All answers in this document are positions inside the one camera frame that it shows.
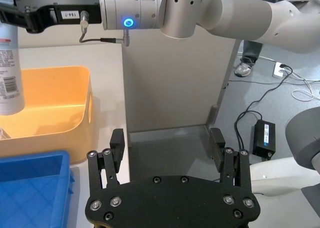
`blue plastic crate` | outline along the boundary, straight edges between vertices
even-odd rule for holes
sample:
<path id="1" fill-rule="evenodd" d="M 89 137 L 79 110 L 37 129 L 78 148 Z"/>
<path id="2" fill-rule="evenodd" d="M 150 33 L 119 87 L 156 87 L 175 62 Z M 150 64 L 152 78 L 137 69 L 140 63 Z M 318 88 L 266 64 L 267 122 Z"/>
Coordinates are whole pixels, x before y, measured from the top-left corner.
<path id="1" fill-rule="evenodd" d="M 67 228 L 73 181 L 64 151 L 0 159 L 0 228 Z"/>

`bottle label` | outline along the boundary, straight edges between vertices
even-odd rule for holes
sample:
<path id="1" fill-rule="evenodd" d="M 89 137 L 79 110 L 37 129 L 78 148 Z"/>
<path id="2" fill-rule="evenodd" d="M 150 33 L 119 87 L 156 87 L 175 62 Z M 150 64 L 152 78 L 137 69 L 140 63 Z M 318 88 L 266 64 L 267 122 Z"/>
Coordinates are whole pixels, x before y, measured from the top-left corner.
<path id="1" fill-rule="evenodd" d="M 17 50 L 0 49 L 0 100 L 12 99 L 20 95 L 15 76 L 14 57 L 18 57 Z"/>

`power adapter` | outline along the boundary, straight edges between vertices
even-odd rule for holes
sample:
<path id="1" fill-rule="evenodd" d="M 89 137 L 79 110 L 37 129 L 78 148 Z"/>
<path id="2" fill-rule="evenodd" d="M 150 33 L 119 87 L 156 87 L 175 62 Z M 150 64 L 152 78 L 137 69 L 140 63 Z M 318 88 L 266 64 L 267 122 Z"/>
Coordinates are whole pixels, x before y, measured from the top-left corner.
<path id="1" fill-rule="evenodd" d="M 276 152 L 276 125 L 258 120 L 254 126 L 252 153 L 270 160 Z"/>

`gray floor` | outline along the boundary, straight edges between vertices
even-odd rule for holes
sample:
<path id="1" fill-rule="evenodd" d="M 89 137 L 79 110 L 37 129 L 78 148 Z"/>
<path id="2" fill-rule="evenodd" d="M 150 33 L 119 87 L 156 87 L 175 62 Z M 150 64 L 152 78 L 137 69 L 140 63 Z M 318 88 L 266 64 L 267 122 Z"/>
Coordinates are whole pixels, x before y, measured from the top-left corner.
<path id="1" fill-rule="evenodd" d="M 297 55 L 285 50 L 265 46 L 262 56 L 275 59 L 291 66 L 295 72 L 309 79 L 320 79 L 320 57 L 317 53 Z M 238 78 L 233 73 L 231 80 L 258 81 L 265 83 L 280 82 L 273 78 L 274 63 L 259 60 L 252 75 Z M 237 149 L 234 122 L 242 111 L 254 100 L 259 99 L 268 89 L 276 85 L 259 85 L 243 82 L 229 82 L 222 101 L 215 127 L 221 129 L 226 144 Z M 291 91 L 303 86 L 283 85 L 268 94 L 254 107 L 263 115 L 265 121 L 276 124 L 276 153 L 273 159 L 291 156 L 286 138 L 285 126 L 299 112 L 320 105 L 320 101 L 300 102 L 291 97 Z M 312 86 L 319 95 L 320 84 Z M 255 116 L 248 114 L 239 123 L 239 129 L 247 148 L 250 147 L 252 126 Z M 155 175 L 190 175 L 208 180 L 219 177 L 207 151 L 208 134 L 204 127 L 191 127 L 162 131 L 131 134 L 132 148 L 129 150 L 131 180 Z M 250 157 L 251 163 L 260 162 L 256 156 Z"/>

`orange bin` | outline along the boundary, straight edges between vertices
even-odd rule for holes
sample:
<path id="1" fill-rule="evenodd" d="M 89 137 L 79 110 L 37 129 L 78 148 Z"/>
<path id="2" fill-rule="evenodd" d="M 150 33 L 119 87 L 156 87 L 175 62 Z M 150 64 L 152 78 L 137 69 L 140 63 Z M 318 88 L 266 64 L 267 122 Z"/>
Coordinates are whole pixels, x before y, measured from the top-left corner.
<path id="1" fill-rule="evenodd" d="M 0 157 L 66 150 L 71 163 L 93 149 L 94 108 L 85 67 L 22 70 L 25 108 L 0 116 L 10 139 L 0 140 Z"/>

